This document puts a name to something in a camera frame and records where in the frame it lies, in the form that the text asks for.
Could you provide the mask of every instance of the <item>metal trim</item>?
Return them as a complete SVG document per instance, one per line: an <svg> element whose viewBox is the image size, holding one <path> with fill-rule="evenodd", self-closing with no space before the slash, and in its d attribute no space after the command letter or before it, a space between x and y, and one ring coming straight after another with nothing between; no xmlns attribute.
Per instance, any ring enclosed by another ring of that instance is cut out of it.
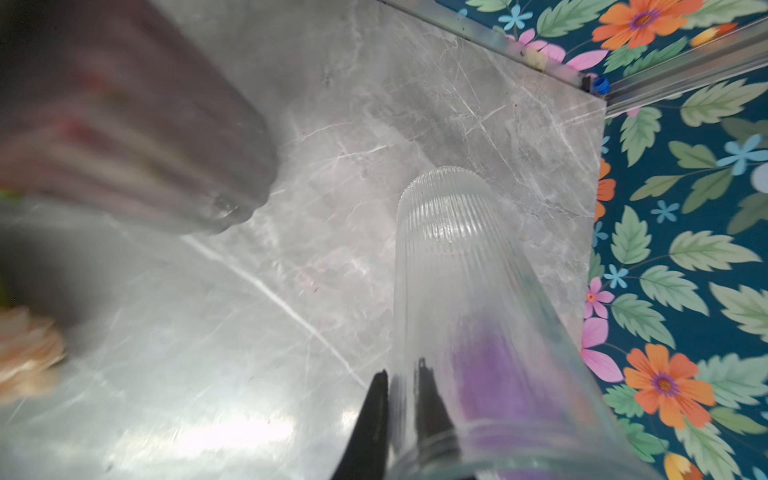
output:
<svg viewBox="0 0 768 480"><path fill-rule="evenodd" d="M526 48L524 45L520 45L516 41L508 41L505 35L470 18L459 15L450 8L435 2L435 0L379 1L385 5L392 6L398 10L413 15L424 22L442 28L443 30L450 31L452 34L464 38L465 40L469 40L483 48L504 55L506 58L522 63L529 68L534 68L533 65L536 64L543 64L543 55L537 55L536 58L532 58L533 55L528 54L528 57L526 57ZM546 59L546 65L543 70L541 68L534 69L542 71L550 77L557 78L559 81L572 87L583 90L582 86L584 85L584 79L586 78L585 75L558 61Z"/></svg>
<svg viewBox="0 0 768 480"><path fill-rule="evenodd" d="M613 84L606 116L616 117L768 65L768 18L686 51Z"/></svg>

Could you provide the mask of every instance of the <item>orange flower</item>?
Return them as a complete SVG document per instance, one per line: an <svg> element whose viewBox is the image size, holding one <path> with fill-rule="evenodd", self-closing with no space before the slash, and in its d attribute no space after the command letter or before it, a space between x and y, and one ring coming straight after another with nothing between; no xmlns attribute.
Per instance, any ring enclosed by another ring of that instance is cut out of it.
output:
<svg viewBox="0 0 768 480"><path fill-rule="evenodd" d="M639 349L627 355L634 369L624 369L627 385L638 389L634 399L646 413L659 410L662 423L675 429L684 429L688 419L694 427L701 428L712 421L710 413L699 403L714 405L712 385L692 378L699 367L682 353L670 353L663 345L645 346L645 356Z"/></svg>
<svg viewBox="0 0 768 480"><path fill-rule="evenodd" d="M736 29L738 25L735 23L726 23L725 25L718 25L717 27L708 28L702 31L700 34L693 37L690 41L691 47L698 47L704 45L708 41L712 41L717 37L722 37L729 31Z"/></svg>
<svg viewBox="0 0 768 480"><path fill-rule="evenodd" d="M630 0L617 3L600 17L602 25L592 32L593 41L607 40L602 47L618 50L650 44L656 35L669 35L686 24L684 15L701 8L703 0Z"/></svg>
<svg viewBox="0 0 768 480"><path fill-rule="evenodd" d="M669 480L702 480L701 470L689 459L676 453L667 453L664 457L664 471Z"/></svg>
<svg viewBox="0 0 768 480"><path fill-rule="evenodd" d="M616 180L613 178L603 177L611 172L611 164L605 163L605 159L600 159L600 181L598 182L598 205L594 209L594 221L598 221L600 217L605 215L605 207L600 202L607 202L614 197L614 189L616 188Z"/></svg>

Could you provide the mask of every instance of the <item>frosted glass vase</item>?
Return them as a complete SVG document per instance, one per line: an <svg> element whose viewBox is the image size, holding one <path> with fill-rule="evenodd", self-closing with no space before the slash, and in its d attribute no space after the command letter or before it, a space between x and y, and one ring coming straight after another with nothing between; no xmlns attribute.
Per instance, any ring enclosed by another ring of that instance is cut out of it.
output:
<svg viewBox="0 0 768 480"><path fill-rule="evenodd" d="M394 316L389 480L658 478L472 172L432 170L402 195Z"/></svg>

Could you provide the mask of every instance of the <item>blue flower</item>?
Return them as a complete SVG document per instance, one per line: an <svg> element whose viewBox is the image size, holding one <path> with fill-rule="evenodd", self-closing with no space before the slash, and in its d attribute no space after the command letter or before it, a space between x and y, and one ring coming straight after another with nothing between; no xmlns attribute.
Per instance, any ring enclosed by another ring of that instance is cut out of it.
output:
<svg viewBox="0 0 768 480"><path fill-rule="evenodd" d="M677 215L673 214L675 210L680 208L680 204L671 204L669 207L667 206L667 202L664 200L659 200L656 202L656 205L658 205L658 208L654 208L650 211L653 215L658 215L658 218L656 221L658 223L661 223L664 221L664 219L669 220L670 222L676 222L677 221Z"/></svg>
<svg viewBox="0 0 768 480"><path fill-rule="evenodd" d="M627 273L629 273L629 270L626 268L622 268L619 271L616 271L616 267L614 264L608 265L608 269L611 271L610 273L606 273L603 275L603 278L606 280L611 281L611 285L609 285L610 288L616 288L616 284L618 283L621 285L621 288L627 288L627 282L624 281L621 277L627 276Z"/></svg>
<svg viewBox="0 0 768 480"><path fill-rule="evenodd" d="M608 238L608 234L605 232L601 232L603 228L603 222L597 222L594 225L594 235L592 236L592 247L596 247L598 245L598 240L605 240Z"/></svg>
<svg viewBox="0 0 768 480"><path fill-rule="evenodd" d="M725 144L725 151L731 154L730 157L721 158L717 161L718 167L725 167L733 164L731 173L738 176L746 170L746 161L766 161L768 160L768 150L752 151L763 140L763 135L754 134L747 138L744 145L741 146L735 141Z"/></svg>
<svg viewBox="0 0 768 480"><path fill-rule="evenodd" d="M525 28L525 22L523 20L528 20L533 16L533 12L526 12L520 15L520 5L515 5L509 12L512 16L502 15L498 18L501 23L507 22L507 25L504 25L504 30L509 30L513 26L517 26L517 28Z"/></svg>

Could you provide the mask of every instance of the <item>green leaf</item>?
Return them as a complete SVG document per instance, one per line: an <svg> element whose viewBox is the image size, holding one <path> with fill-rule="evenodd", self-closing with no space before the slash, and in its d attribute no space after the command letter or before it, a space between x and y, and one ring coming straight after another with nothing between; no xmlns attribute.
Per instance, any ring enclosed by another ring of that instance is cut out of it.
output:
<svg viewBox="0 0 768 480"><path fill-rule="evenodd" d="M650 243L648 222L640 221L631 207L624 206L624 215L621 222L616 223L616 230L612 236L611 251L620 263L629 265L642 262L650 254L650 249L645 247Z"/></svg>
<svg viewBox="0 0 768 480"><path fill-rule="evenodd" d="M704 4L684 18L688 23L682 29L706 28L732 22L736 17L768 12L768 5L760 0L704 0Z"/></svg>
<svg viewBox="0 0 768 480"><path fill-rule="evenodd" d="M616 0L562 0L554 9L547 7L538 16L536 31L540 37L562 37L600 16L600 11Z"/></svg>
<svg viewBox="0 0 768 480"><path fill-rule="evenodd" d="M739 327L747 333L763 337L768 342L768 292L758 293L748 286L739 285L739 291L710 282L710 291L718 302L725 307L723 315L734 322L741 323Z"/></svg>
<svg viewBox="0 0 768 480"><path fill-rule="evenodd" d="M611 304L611 312L620 327L639 336L646 342L656 339L674 348L674 339L667 327L662 324L664 317L650 308L652 304L639 300L634 293L625 293Z"/></svg>
<svg viewBox="0 0 768 480"><path fill-rule="evenodd" d="M670 446L667 440L646 433L645 427L639 423L630 423L627 419L619 419L619 425L621 425L629 444L632 446L632 452L644 462L654 463L656 461L654 455L664 453Z"/></svg>
<svg viewBox="0 0 768 480"><path fill-rule="evenodd" d="M512 0L467 0L465 3L470 7L476 7L478 12L490 13L504 10Z"/></svg>
<svg viewBox="0 0 768 480"><path fill-rule="evenodd" d="M601 264L602 259L600 258L600 254L595 252L594 249L592 250L592 256L589 259L589 280L592 280L593 278L603 278L603 275L605 274L605 266Z"/></svg>
<svg viewBox="0 0 768 480"><path fill-rule="evenodd" d="M653 147L656 134L661 131L661 111L642 107L635 117L627 117L621 124L621 151L627 152L629 167L637 163L646 148Z"/></svg>
<svg viewBox="0 0 768 480"><path fill-rule="evenodd" d="M677 164L682 168L715 168L717 159L706 145L691 147L681 141L670 142L670 152L677 157Z"/></svg>
<svg viewBox="0 0 768 480"><path fill-rule="evenodd" d="M710 309L698 293L699 287L690 280L683 278L684 274L669 270L666 265L652 266L640 275L640 286L651 300L656 300L664 306L671 306L678 312L683 307L710 315Z"/></svg>
<svg viewBox="0 0 768 480"><path fill-rule="evenodd" d="M688 37L682 37L680 40L674 42L672 45L662 48L661 50L653 50L644 58L634 62L629 67L624 69L622 77L628 77L632 74L636 74L641 70L653 67L660 64L662 61L667 61L675 55L683 51L683 48L688 45Z"/></svg>
<svg viewBox="0 0 768 480"><path fill-rule="evenodd" d="M644 412L643 407L634 399L635 393L637 390L622 383L606 389L603 399L616 412L616 415L626 415L630 419L640 418Z"/></svg>
<svg viewBox="0 0 768 480"><path fill-rule="evenodd" d="M737 139L740 144L743 144L747 138L755 134L762 135L763 139L757 144L755 149L768 148L768 120L760 120L754 124L742 118L728 117L720 122L720 126L723 127L725 133Z"/></svg>
<svg viewBox="0 0 768 480"><path fill-rule="evenodd" d="M683 232L670 245L670 258L686 270L731 270L732 263L762 262L752 250L731 243L733 237L709 230Z"/></svg>
<svg viewBox="0 0 768 480"><path fill-rule="evenodd" d="M629 201L634 202L649 195L651 197L664 195L681 178L683 178L682 175L657 175L656 177L651 177L645 181L645 185L635 190L632 196L629 197Z"/></svg>
<svg viewBox="0 0 768 480"><path fill-rule="evenodd" d="M740 359L729 353L722 359L715 355L698 362L696 380L712 385L715 400L722 406L738 409L739 404L757 405L755 397L768 394L768 355Z"/></svg>
<svg viewBox="0 0 768 480"><path fill-rule="evenodd" d="M608 54L608 58L605 59L605 70L603 73L608 73L619 67L626 67L643 56L647 49L648 47L645 45L637 48L629 48L627 45L622 45L618 50L613 50Z"/></svg>
<svg viewBox="0 0 768 480"><path fill-rule="evenodd" d="M710 410L710 415L712 415L712 419L715 422L720 423L725 428L740 433L741 435L744 435L745 433L762 435L763 433L768 432L768 427L762 426L746 415L736 413L733 409L715 407Z"/></svg>
<svg viewBox="0 0 768 480"><path fill-rule="evenodd" d="M736 235L760 220L768 220L768 194L751 194L739 202L739 213L728 222L726 233Z"/></svg>
<svg viewBox="0 0 768 480"><path fill-rule="evenodd" d="M716 124L723 117L742 111L745 103L754 100L768 90L768 82L745 85L745 78L728 83L704 87L697 91L680 107L680 116L689 127L701 124Z"/></svg>
<svg viewBox="0 0 768 480"><path fill-rule="evenodd" d="M684 214L689 214L704 205L707 200L715 200L722 197L725 191L728 190L731 180L733 180L733 175L730 168L696 180L691 186L693 191L690 192L688 198L683 202L683 209L681 211Z"/></svg>
<svg viewBox="0 0 768 480"><path fill-rule="evenodd" d="M697 429L685 420L685 429L675 429L674 434L685 447L703 474L711 474L714 480L733 480L733 474L741 475L739 465L730 454L733 449L720 438L720 430L707 423Z"/></svg>

